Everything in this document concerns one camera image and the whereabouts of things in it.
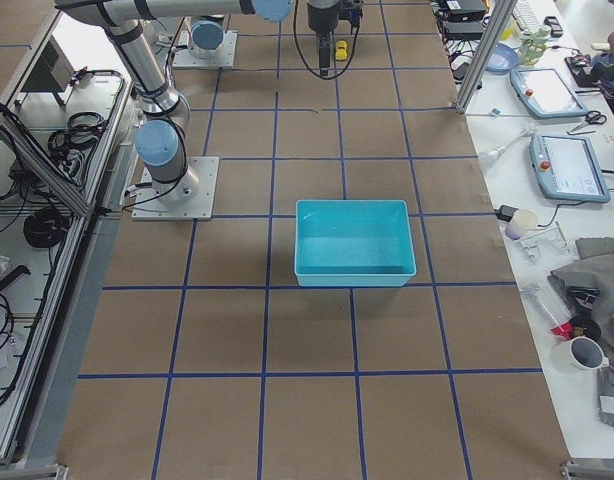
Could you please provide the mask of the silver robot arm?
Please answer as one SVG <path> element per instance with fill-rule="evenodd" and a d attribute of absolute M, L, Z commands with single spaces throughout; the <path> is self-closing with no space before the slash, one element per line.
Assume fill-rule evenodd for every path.
<path fill-rule="evenodd" d="M 196 17 L 202 25 L 215 15 L 256 15 L 270 23 L 297 19 L 297 1 L 57 1 L 55 8 L 83 24 L 101 28 L 135 82 L 143 113 L 135 148 L 151 176 L 153 194 L 135 206 L 185 202 L 199 186 L 188 159 L 185 130 L 190 107 L 174 86 L 168 68 L 158 63 L 143 23 L 162 17 Z"/>
<path fill-rule="evenodd" d="M 213 20 L 199 20 L 189 30 L 188 50 L 199 59 L 209 59 L 216 55 L 224 40 L 222 25 Z"/>

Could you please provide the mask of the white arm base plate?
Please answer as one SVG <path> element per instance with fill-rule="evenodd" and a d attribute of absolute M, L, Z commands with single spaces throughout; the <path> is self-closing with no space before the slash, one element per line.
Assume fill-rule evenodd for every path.
<path fill-rule="evenodd" d="M 219 171 L 217 156 L 187 158 L 187 173 L 174 186 L 158 182 L 140 189 L 137 207 L 131 216 L 136 221 L 210 220 Z"/>
<path fill-rule="evenodd" d="M 223 41 L 215 50 L 204 50 L 199 48 L 188 49 L 190 45 L 190 34 L 183 31 L 178 39 L 177 51 L 172 62 L 174 69 L 193 70 L 193 69 L 231 69 L 234 65 L 237 32 L 228 30 L 224 33 Z"/>

